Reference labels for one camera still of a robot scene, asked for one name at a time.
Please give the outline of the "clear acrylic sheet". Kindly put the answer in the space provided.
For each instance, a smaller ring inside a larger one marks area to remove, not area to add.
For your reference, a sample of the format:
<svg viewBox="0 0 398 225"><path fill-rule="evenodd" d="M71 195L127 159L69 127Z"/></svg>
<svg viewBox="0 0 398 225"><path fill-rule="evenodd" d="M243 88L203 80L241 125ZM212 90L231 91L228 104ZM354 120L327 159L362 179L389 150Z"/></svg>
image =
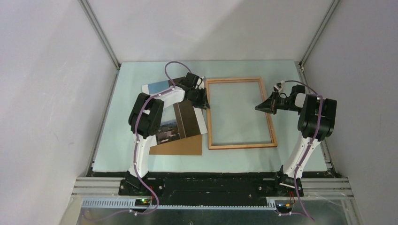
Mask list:
<svg viewBox="0 0 398 225"><path fill-rule="evenodd" d="M272 143L267 115L256 111L263 102L260 83L209 84L212 145Z"/></svg>

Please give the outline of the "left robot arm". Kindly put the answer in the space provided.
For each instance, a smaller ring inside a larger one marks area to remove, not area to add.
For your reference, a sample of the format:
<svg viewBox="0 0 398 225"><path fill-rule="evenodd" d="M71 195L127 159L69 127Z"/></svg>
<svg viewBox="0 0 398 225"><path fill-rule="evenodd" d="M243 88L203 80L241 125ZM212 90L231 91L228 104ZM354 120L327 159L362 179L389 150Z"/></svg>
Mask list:
<svg viewBox="0 0 398 225"><path fill-rule="evenodd" d="M171 86L157 93L140 93L129 116L128 124L135 136L135 144L125 179L137 195L148 191L148 182L142 178L148 173L150 143L161 127L163 110L185 100L191 101L194 108L210 109L204 77L188 72L178 83L171 82Z"/></svg>

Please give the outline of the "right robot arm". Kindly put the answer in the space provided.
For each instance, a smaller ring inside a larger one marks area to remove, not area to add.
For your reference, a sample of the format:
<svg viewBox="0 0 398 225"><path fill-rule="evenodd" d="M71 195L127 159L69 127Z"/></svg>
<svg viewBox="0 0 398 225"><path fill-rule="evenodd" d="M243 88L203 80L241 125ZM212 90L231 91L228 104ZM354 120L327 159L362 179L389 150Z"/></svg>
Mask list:
<svg viewBox="0 0 398 225"><path fill-rule="evenodd" d="M276 173L273 190L279 196L299 187L304 167L317 146L331 136L336 118L337 101L316 93L307 94L305 85L292 87L290 95L282 92L277 83L270 97L255 107L256 111L276 114L279 110L298 113L298 141L288 160Z"/></svg>

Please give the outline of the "landscape photo print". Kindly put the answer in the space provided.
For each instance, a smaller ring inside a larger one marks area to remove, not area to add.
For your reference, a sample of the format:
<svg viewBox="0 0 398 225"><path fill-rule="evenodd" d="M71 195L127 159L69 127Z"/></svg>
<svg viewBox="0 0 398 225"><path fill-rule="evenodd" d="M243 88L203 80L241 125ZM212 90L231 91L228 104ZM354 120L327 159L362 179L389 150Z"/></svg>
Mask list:
<svg viewBox="0 0 398 225"><path fill-rule="evenodd" d="M177 78L173 81L178 83L183 78ZM150 84L148 86L149 93L147 94L157 93L171 85L171 81ZM201 111L202 109L194 108L189 100L165 108L161 119L161 127L152 139L150 146L205 133L207 130L202 123Z"/></svg>

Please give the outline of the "wooden picture frame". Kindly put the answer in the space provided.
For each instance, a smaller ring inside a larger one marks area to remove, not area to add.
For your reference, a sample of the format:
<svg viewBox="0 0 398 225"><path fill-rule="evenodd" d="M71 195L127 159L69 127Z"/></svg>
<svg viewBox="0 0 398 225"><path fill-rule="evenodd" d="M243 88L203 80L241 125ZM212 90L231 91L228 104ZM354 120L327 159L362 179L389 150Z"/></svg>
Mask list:
<svg viewBox="0 0 398 225"><path fill-rule="evenodd" d="M256 111L267 98L261 77L209 78L207 110L210 150L259 149L278 146L270 115Z"/></svg>

